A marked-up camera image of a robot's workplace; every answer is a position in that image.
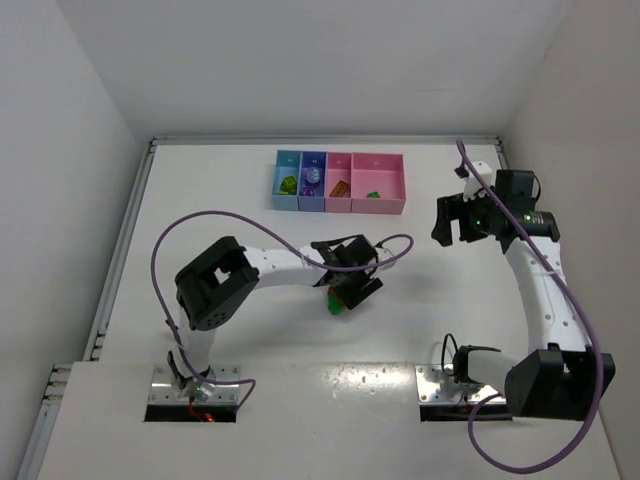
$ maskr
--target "white platform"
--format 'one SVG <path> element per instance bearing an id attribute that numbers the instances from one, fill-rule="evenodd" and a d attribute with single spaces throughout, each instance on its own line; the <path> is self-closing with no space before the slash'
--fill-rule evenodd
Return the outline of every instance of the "white platform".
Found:
<path id="1" fill-rule="evenodd" d="M 506 478 L 473 451 L 464 423 L 419 420 L 412 365 L 438 361 L 445 333 L 515 357 L 527 348 L 518 289 L 499 245 L 441 248 L 430 238 L 436 198 L 462 188 L 452 171 L 460 162 L 455 146 L 301 147 L 403 153 L 408 200 L 399 217 L 271 210 L 275 150 L 298 147 L 157 148 L 100 362 L 74 366 L 40 479 Z M 493 145 L 468 151 L 498 167 Z M 383 272 L 383 289 L 337 318 L 320 289 L 254 292 L 218 332 L 212 356 L 240 363 L 243 376 L 258 380 L 238 422 L 146 424 L 151 365 L 163 362 L 171 345 L 149 281 L 151 248 L 171 221 L 204 209 L 259 219 L 299 245 L 407 232 L 416 247 Z M 174 312 L 174 275 L 223 235 L 276 246 L 231 219 L 179 227 L 161 249 L 158 269 Z M 517 420 L 479 425 L 478 435 L 499 459 L 526 465 L 555 453 L 577 428 Z M 617 478 L 600 421 L 569 459 L 538 478 Z"/>

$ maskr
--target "wire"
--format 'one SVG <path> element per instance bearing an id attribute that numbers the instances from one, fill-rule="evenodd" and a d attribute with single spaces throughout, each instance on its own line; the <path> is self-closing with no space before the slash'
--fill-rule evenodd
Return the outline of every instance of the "wire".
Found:
<path id="1" fill-rule="evenodd" d="M 473 408 L 473 410 L 471 410 L 471 413 L 469 414 L 469 422 L 467 424 L 469 439 L 471 440 L 471 444 L 473 445 L 473 448 L 476 449 L 476 451 L 480 454 L 482 458 L 484 458 L 487 462 L 489 462 L 494 467 L 497 467 L 509 473 L 514 473 L 519 475 L 528 475 L 531 473 L 541 472 L 542 470 L 546 470 L 547 468 L 552 467 L 558 462 L 564 460 L 569 454 L 571 454 L 571 452 L 573 452 L 573 450 L 575 450 L 575 448 L 580 444 L 580 442 L 582 442 L 582 440 L 586 437 L 587 433 L 589 432 L 589 429 L 591 428 L 591 425 L 593 424 L 596 414 L 598 413 L 600 399 L 602 398 L 602 387 L 604 385 L 604 368 L 602 364 L 602 350 L 600 349 L 600 342 L 598 342 L 598 338 L 597 338 L 595 329 L 593 328 L 593 325 L 589 321 L 587 314 L 585 313 L 584 309 L 580 305 L 580 302 L 578 301 L 574 293 L 567 286 L 567 284 L 562 280 L 562 278 L 560 278 L 558 273 L 554 270 L 554 268 L 551 266 L 549 261 L 543 255 L 543 253 L 533 242 L 529 234 L 525 231 L 522 225 L 520 225 L 520 222 L 518 222 L 516 217 L 509 211 L 507 206 L 504 203 L 502 203 L 502 201 L 496 195 L 496 193 L 491 189 L 491 187 L 487 184 L 487 182 L 485 182 L 485 180 L 480 176 L 478 171 L 475 169 L 475 167 L 471 163 L 471 160 L 469 160 L 469 157 L 467 156 L 467 151 L 465 149 L 465 146 L 462 140 L 456 140 L 456 145 L 458 147 L 458 151 L 460 152 L 460 155 L 462 156 L 462 163 L 464 164 L 464 166 L 473 174 L 474 177 L 476 177 L 476 180 L 478 180 L 480 185 L 482 185 L 482 187 L 485 189 L 485 191 L 487 192 L 487 195 L 498 206 L 500 211 L 502 211 L 502 213 L 509 220 L 509 222 L 511 222 L 513 227 L 516 229 L 516 232 L 520 236 L 520 238 L 529 246 L 529 248 L 531 248 L 531 250 L 536 255 L 536 257 L 538 257 L 538 261 L 542 264 L 545 270 L 551 274 L 553 280 L 558 285 L 558 288 L 562 291 L 562 293 L 567 298 L 567 300 L 573 305 L 573 308 L 575 309 L 576 313 L 580 317 L 580 320 L 582 321 L 582 324 L 584 325 L 584 328 L 587 331 L 589 340 L 591 340 L 591 346 L 593 347 L 593 354 L 595 355 L 595 363 L 596 363 L 596 381 L 595 381 L 595 388 L 593 391 L 593 399 L 591 401 L 591 406 L 589 407 L 589 412 L 587 413 L 587 416 L 584 422 L 582 423 L 582 426 L 580 427 L 578 432 L 575 434 L 575 436 L 571 439 L 571 441 L 558 453 L 556 453 L 549 459 L 545 460 L 544 462 L 531 465 L 529 467 L 513 467 L 497 461 L 493 457 L 489 456 L 489 454 L 485 452 L 482 449 L 482 447 L 480 447 L 473 433 L 473 421 L 477 417 L 478 412 L 480 411 L 482 406 L 485 405 L 487 402 L 496 398 L 498 395 L 491 395 L 481 400 L 476 404 L 476 406 Z"/>
<path id="2" fill-rule="evenodd" d="M 195 409 L 193 408 L 194 400 L 195 398 L 193 397 L 189 398 L 189 414 L 193 417 L 196 417 L 200 422 L 213 422 L 213 417 L 208 413 L 201 415 L 195 411 Z"/>
<path id="3" fill-rule="evenodd" d="M 158 297 L 158 302 L 160 302 L 160 307 L 162 307 L 162 311 L 164 312 L 164 314 L 166 316 L 165 322 L 169 326 L 169 329 L 171 330 L 171 334 L 173 335 L 173 339 L 175 340 L 176 344 L 178 345 L 178 351 L 180 352 L 180 358 L 182 359 L 182 362 L 184 363 L 184 365 L 187 367 L 187 370 L 189 370 L 189 372 L 191 372 L 191 375 L 193 375 L 194 378 L 196 378 L 197 380 L 199 380 L 201 382 L 204 382 L 204 383 L 210 383 L 211 385 L 214 385 L 214 386 L 249 385 L 249 390 L 247 391 L 247 393 L 244 395 L 244 397 L 242 398 L 242 400 L 238 403 L 238 406 L 236 407 L 236 413 L 240 410 L 240 407 L 242 407 L 242 405 L 244 405 L 244 403 L 247 401 L 249 396 L 253 393 L 253 390 L 256 388 L 256 380 L 253 379 L 253 378 L 246 378 L 246 379 L 235 380 L 235 381 L 213 380 L 211 378 L 207 378 L 207 377 L 201 375 L 200 372 L 198 372 L 193 367 L 191 362 L 189 362 L 189 358 L 187 358 L 186 352 L 184 351 L 184 346 L 182 344 L 182 339 L 180 338 L 180 332 L 178 330 L 178 326 L 176 325 L 175 320 L 171 316 L 171 312 L 169 311 L 169 307 L 167 306 L 167 302 L 165 301 L 164 296 L 162 295 L 162 292 L 160 291 L 160 286 L 158 284 L 158 277 L 157 277 L 157 272 L 156 272 L 156 263 L 157 263 L 157 260 L 158 260 L 158 251 L 160 250 L 160 245 L 162 245 L 162 242 L 166 238 L 166 236 L 169 235 L 169 233 L 174 228 L 176 228 L 178 225 L 180 225 L 180 224 L 182 224 L 182 223 L 184 223 L 184 222 L 186 222 L 188 220 L 191 220 L 193 218 L 204 217 L 204 216 L 231 217 L 231 218 L 235 218 L 237 220 L 241 220 L 243 222 L 246 222 L 249 225 L 257 228 L 258 230 L 266 233 L 271 238 L 275 239 L 277 242 L 282 244 L 287 250 L 289 250 L 291 253 L 293 253 L 294 255 L 296 255 L 297 257 L 299 257 L 301 260 L 303 260 L 304 262 L 308 263 L 309 265 L 313 265 L 314 267 L 322 268 L 324 270 L 329 270 L 331 272 L 341 272 L 341 273 L 361 272 L 361 271 L 365 271 L 365 270 L 370 270 L 372 268 L 382 267 L 382 266 L 388 265 L 390 263 L 395 263 L 400 258 L 404 257 L 407 253 L 409 253 L 409 251 L 413 248 L 413 244 L 414 244 L 413 237 L 411 235 L 406 234 L 406 233 L 397 233 L 395 235 L 391 235 L 391 236 L 381 240 L 378 243 L 380 245 L 382 245 L 383 243 L 388 242 L 388 241 L 393 240 L 393 239 L 396 239 L 396 238 L 405 238 L 405 239 L 407 239 L 409 241 L 409 244 L 399 254 L 394 255 L 394 256 L 392 256 L 390 258 L 387 258 L 386 260 L 383 260 L 382 262 L 378 262 L 378 263 L 370 263 L 370 264 L 367 264 L 367 265 L 361 265 L 361 266 L 357 266 L 357 267 L 332 267 L 332 266 L 329 266 L 329 265 L 325 265 L 323 263 L 316 262 L 315 260 L 303 255 L 302 253 L 300 253 L 298 251 L 298 249 L 296 247 L 291 245 L 289 242 L 287 242 L 284 238 L 282 238 L 277 233 L 273 232 L 272 230 L 269 230 L 267 227 L 265 227 L 264 225 L 256 222 L 255 220 L 251 220 L 250 218 L 245 217 L 243 215 L 240 215 L 238 213 L 226 212 L 224 210 L 202 210 L 200 212 L 193 212 L 193 213 L 190 213 L 188 215 L 185 215 L 184 217 L 181 217 L 181 218 L 177 219 L 176 221 L 171 223 L 167 228 L 165 228 L 163 230 L 163 232 L 160 234 L 160 236 L 158 237 L 158 240 L 156 240 L 156 243 L 153 246 L 153 250 L 151 252 L 151 262 L 150 262 L 151 265 L 150 265 L 150 268 L 151 268 L 151 284 L 153 285 L 153 291 L 155 292 L 156 297 Z"/>
<path id="4" fill-rule="evenodd" d="M 458 353 L 458 342 L 456 342 L 456 339 L 452 333 L 447 333 L 444 336 L 444 340 L 442 341 L 442 352 L 440 353 L 440 368 L 447 377 L 453 377 L 453 373 L 447 372 L 444 368 L 444 355 L 447 353 L 447 340 L 449 339 L 451 339 L 451 343 L 453 343 L 453 349 L 455 353 Z"/>

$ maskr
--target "metal base plate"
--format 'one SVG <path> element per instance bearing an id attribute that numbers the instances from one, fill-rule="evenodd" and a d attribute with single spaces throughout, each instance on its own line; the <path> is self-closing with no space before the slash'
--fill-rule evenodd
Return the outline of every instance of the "metal base plate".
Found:
<path id="1" fill-rule="evenodd" d="M 211 365 L 212 379 L 234 382 L 240 379 L 239 365 Z M 235 408 L 240 393 L 239 385 L 202 384 L 191 390 L 193 408 L 199 413 L 209 413 L 216 421 L 234 422 Z M 145 421 L 183 422 L 194 421 L 189 412 L 189 393 L 181 391 L 171 369 L 167 365 L 156 365 L 153 370 L 147 401 Z"/>
<path id="2" fill-rule="evenodd" d="M 498 393 L 489 385 L 455 383 L 440 365 L 416 365 L 415 368 L 422 421 L 466 420 L 476 403 Z M 452 372 L 451 365 L 445 365 L 445 369 Z M 505 399 L 498 397 L 482 407 L 478 420 L 509 420 L 508 413 Z"/>

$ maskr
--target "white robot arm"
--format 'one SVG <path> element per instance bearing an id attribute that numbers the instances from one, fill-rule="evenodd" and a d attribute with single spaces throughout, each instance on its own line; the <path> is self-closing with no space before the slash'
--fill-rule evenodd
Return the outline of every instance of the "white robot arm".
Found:
<path id="1" fill-rule="evenodd" d="M 473 165 L 564 280 L 560 233 L 551 213 L 535 210 L 538 198 L 533 197 L 537 180 L 533 172 L 499 170 L 494 174 L 486 163 Z M 431 236 L 443 246 L 451 245 L 450 222 L 458 220 L 461 241 L 494 236 L 500 242 L 520 289 L 529 351 L 524 360 L 518 360 L 495 348 L 463 346 L 454 357 L 454 380 L 490 385 L 505 397 L 514 416 L 583 420 L 595 386 L 595 356 L 588 336 L 549 272 L 480 183 L 463 166 L 456 173 L 465 179 L 465 189 L 438 199 L 438 218 Z M 609 354 L 603 354 L 602 360 L 604 393 L 615 365 Z"/>
<path id="2" fill-rule="evenodd" d="M 392 257 L 382 245 L 371 245 L 363 235 L 314 242 L 298 249 L 314 262 L 328 267 L 362 267 Z M 281 285 L 328 287 L 330 310 L 353 309 L 382 287 L 376 273 L 392 267 L 355 272 L 328 271 L 312 265 L 286 249 L 241 247 L 234 237 L 223 237 L 176 276 L 180 304 L 179 334 L 182 346 L 169 352 L 169 366 L 181 390 L 192 379 L 179 349 L 201 375 L 209 372 L 209 353 L 217 329 L 229 321 L 251 291 Z"/>

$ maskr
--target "white wall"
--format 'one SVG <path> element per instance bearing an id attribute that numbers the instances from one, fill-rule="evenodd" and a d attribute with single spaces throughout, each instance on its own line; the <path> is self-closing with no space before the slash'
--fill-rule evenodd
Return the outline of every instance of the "white wall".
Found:
<path id="1" fill-rule="evenodd" d="M 640 1 L 582 0 L 506 135 L 559 221 L 564 265 L 617 373 L 602 415 L 625 478 L 638 478 Z"/>
<path id="2" fill-rule="evenodd" d="M 571 3 L 57 1 L 142 138 L 495 134 Z"/>
<path id="3" fill-rule="evenodd" d="M 53 0 L 0 6 L 0 478 L 81 358 L 141 154 Z"/>

